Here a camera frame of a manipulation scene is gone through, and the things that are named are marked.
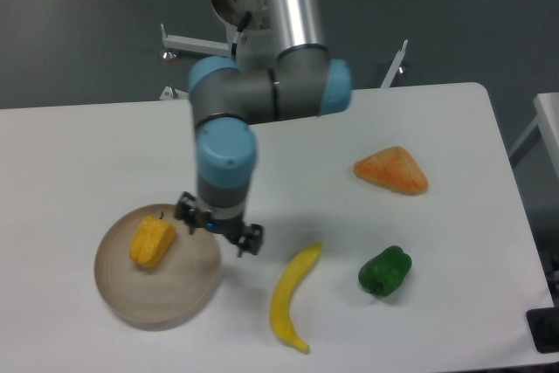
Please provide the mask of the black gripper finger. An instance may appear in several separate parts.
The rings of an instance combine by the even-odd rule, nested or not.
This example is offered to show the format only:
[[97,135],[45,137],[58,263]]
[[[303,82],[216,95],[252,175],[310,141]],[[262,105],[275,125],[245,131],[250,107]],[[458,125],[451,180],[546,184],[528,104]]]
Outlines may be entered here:
[[197,199],[189,192],[184,191],[175,206],[174,218],[182,221],[193,235],[198,228]]
[[264,242],[264,227],[260,224],[242,224],[230,235],[229,241],[238,248],[238,257],[245,253],[258,255]]

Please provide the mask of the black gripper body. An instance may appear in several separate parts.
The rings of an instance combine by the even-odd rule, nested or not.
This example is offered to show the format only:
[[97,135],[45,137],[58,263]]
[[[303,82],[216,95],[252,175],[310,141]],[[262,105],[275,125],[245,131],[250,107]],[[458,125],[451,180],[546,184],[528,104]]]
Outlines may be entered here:
[[232,207],[216,207],[206,202],[198,202],[196,206],[195,222],[197,228],[203,228],[211,233],[237,238],[243,231],[244,214],[244,202]]

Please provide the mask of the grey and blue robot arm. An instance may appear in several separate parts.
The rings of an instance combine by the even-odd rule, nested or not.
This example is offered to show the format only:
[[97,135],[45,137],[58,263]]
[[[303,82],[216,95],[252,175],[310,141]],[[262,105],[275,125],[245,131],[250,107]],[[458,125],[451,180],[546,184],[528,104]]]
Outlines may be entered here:
[[347,62],[333,59],[322,36],[316,0],[261,0],[272,30],[272,61],[253,70],[238,62],[238,45],[190,70],[197,191],[183,193],[175,216],[190,229],[224,236],[240,253],[257,254],[264,239],[244,221],[257,162],[252,125],[335,114],[352,92]]

